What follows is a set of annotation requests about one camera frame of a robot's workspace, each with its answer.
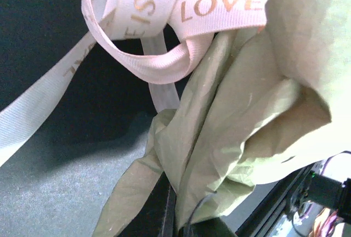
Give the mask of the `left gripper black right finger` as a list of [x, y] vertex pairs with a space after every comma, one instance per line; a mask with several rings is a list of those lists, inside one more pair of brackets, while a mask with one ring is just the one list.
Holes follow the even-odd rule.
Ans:
[[214, 218], [193, 224], [187, 222], [179, 231], [178, 236], [236, 237], [236, 234], [220, 218]]

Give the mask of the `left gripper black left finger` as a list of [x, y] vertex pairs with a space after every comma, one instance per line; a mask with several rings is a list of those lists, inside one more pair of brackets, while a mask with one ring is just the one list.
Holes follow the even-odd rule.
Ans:
[[176, 193], [163, 172], [151, 194], [149, 236], [173, 236]]

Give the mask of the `green and orange wrapping paper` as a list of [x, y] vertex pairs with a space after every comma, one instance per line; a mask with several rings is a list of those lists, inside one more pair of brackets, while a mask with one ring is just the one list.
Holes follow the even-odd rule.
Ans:
[[161, 174], [177, 228], [233, 212], [259, 184], [350, 149], [350, 0], [268, 0], [261, 32], [221, 32], [176, 110], [154, 117], [94, 236], [117, 236]]

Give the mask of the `cream printed ribbon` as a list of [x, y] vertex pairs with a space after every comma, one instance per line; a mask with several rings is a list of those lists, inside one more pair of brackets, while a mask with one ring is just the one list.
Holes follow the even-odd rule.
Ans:
[[[216, 32], [260, 27], [268, 0], [81, 0], [88, 27], [83, 38], [1, 112], [1, 163], [39, 129], [95, 44], [151, 84], [175, 83], [197, 67]], [[115, 40], [158, 37], [169, 25], [179, 45], [165, 54], [133, 55]]]

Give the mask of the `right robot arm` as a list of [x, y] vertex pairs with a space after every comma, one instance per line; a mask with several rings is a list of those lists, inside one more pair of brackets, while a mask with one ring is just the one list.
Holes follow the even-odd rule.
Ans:
[[296, 228], [307, 204], [318, 204], [331, 211], [318, 226], [315, 236], [333, 236], [336, 227], [350, 223], [350, 179], [345, 182], [327, 178], [312, 170], [312, 166], [294, 171], [279, 181], [236, 232], [219, 218], [200, 223], [187, 223], [180, 236], [272, 236], [282, 235], [279, 226], [285, 219], [298, 236]]

